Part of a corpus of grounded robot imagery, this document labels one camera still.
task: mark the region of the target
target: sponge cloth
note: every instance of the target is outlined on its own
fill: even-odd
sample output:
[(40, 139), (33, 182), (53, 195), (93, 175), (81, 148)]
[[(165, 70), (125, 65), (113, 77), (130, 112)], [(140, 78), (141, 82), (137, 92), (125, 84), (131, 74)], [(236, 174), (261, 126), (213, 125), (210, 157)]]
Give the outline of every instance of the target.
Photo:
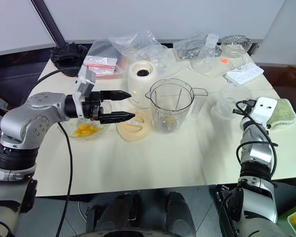
[(267, 124), (271, 129), (293, 125), (296, 123), (296, 114), (287, 99), (277, 99), (276, 108)]

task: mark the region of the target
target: plastic bag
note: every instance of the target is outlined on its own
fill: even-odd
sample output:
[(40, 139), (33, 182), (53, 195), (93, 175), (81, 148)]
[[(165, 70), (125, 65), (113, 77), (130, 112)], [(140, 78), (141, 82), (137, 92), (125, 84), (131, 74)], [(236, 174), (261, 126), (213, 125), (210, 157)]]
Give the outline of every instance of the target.
[(96, 40), (91, 45), (83, 64), (97, 74), (97, 79), (121, 77), (126, 58), (108, 39)]
[[(200, 51), (203, 49), (208, 32), (201, 30), (186, 39), (173, 43), (176, 56), (180, 60), (196, 59)], [(215, 56), (220, 56), (222, 50), (216, 45)]]
[(110, 37), (112, 45), (132, 61), (149, 60), (148, 49), (160, 45), (150, 30), (121, 37)]

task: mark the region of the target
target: black cable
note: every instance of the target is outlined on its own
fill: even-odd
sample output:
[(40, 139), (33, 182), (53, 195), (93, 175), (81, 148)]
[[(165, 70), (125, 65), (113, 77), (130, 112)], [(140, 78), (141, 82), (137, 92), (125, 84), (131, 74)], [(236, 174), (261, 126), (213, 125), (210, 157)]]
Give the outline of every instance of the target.
[(222, 201), (222, 204), (221, 204), (221, 206), (219, 207), (219, 211), (218, 211), (218, 220), (219, 220), (219, 225), (220, 225), (220, 228), (221, 228), (221, 232), (222, 232), (222, 233), (223, 233), (223, 231), (222, 231), (222, 209), (223, 209), (223, 207), (225, 206), (227, 200), (231, 197), (231, 195), (232, 195), (232, 192), (230, 192), (230, 193), (226, 196), (226, 198)]
[(273, 143), (273, 142), (264, 142), (264, 141), (244, 142), (244, 143), (240, 144), (238, 146), (237, 150), (236, 150), (236, 155), (237, 155), (237, 159), (238, 159), (239, 164), (241, 164), (241, 161), (240, 161), (240, 158), (239, 158), (239, 150), (240, 150), (240, 148), (242, 148), (243, 146), (248, 145), (248, 144), (269, 144), (269, 145), (273, 145), (275, 147), (278, 147), (278, 145), (276, 143)]
[(67, 207), (68, 207), (68, 202), (69, 202), (69, 197), (70, 197), (71, 184), (73, 182), (73, 154), (71, 152), (69, 137), (68, 137), (68, 134), (66, 133), (65, 129), (63, 128), (63, 126), (59, 122), (58, 122), (58, 125), (61, 128), (61, 130), (63, 131), (63, 133), (64, 133), (64, 135), (66, 137), (67, 145), (68, 145), (69, 156), (70, 156), (70, 179), (69, 179), (68, 191), (67, 191), (67, 196), (66, 196), (66, 202), (65, 202), (63, 214), (61, 216), (61, 220), (60, 220), (60, 223), (59, 223), (59, 226), (58, 226), (56, 237), (59, 236), (60, 231), (61, 231), (61, 227), (62, 227), (64, 219), (65, 219), (65, 215), (66, 215)]
[(0, 221), (0, 224), (3, 225), (8, 230), (7, 237), (15, 237), (15, 235), (12, 233), (11, 229), (9, 228), (9, 226), (6, 223)]
[(42, 78), (40, 78), (39, 80), (37, 80), (37, 82), (35, 82), (35, 84), (32, 85), (31, 88), (26, 92), (25, 96), (22, 99), (22, 104), (24, 104), (27, 101), (27, 99), (28, 99), (31, 91), (35, 88), (35, 86), (37, 86), (39, 83), (41, 83), (46, 78), (48, 78), (48, 77), (50, 77), (50, 76), (52, 76), (52, 75), (54, 75), (56, 73), (60, 73), (60, 72), (64, 72), (64, 71), (69, 71), (69, 70), (79, 70), (79, 69), (80, 69), (80, 67), (62, 68), (62, 69), (58, 69), (58, 70), (55, 70), (55, 71), (53, 71), (51, 73), (46, 74), (45, 76), (43, 76)]
[(261, 131), (261, 133), (265, 136), (265, 138), (268, 140), (268, 142), (270, 143), (271, 145), (271, 149), (272, 149), (272, 152), (273, 152), (273, 156), (274, 156), (274, 164), (273, 164), (273, 169), (271, 171), (271, 177), (273, 176), (273, 174), (275, 173), (275, 170), (276, 170), (276, 166), (277, 166), (277, 156), (276, 156), (276, 151), (275, 151), (275, 148), (274, 148), (274, 145), (271, 141), (271, 139), (269, 138), (268, 134), (260, 127), (260, 125), (257, 124), (256, 121), (254, 121), (253, 118), (251, 118), (251, 116), (246, 112), (244, 111), (243, 109), (240, 108), (239, 104), (246, 104), (247, 101), (243, 100), (243, 101), (238, 101), (236, 103), (236, 107), (238, 110), (240, 110), (242, 112), (242, 114), (247, 117), (248, 119), (251, 120), (251, 122), (257, 126), (257, 128)]

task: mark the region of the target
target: white electronic device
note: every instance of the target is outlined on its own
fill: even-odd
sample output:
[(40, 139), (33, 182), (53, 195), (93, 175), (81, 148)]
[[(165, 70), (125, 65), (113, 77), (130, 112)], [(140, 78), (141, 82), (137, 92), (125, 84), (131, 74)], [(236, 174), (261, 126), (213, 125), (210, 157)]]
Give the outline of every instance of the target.
[(264, 70), (254, 63), (247, 63), (245, 69), (233, 69), (227, 72), (225, 77), (233, 83), (244, 84), (262, 75), (263, 72)]

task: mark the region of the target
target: power strip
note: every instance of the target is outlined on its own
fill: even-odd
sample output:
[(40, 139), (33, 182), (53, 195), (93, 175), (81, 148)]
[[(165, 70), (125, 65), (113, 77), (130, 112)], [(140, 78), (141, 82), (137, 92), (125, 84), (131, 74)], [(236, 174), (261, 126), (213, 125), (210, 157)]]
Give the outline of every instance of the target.
[(264, 70), (259, 68), (254, 63), (247, 63), (247, 66), (244, 70), (233, 69), (227, 72), (225, 77), (233, 83), (244, 84), (262, 75), (263, 72)]

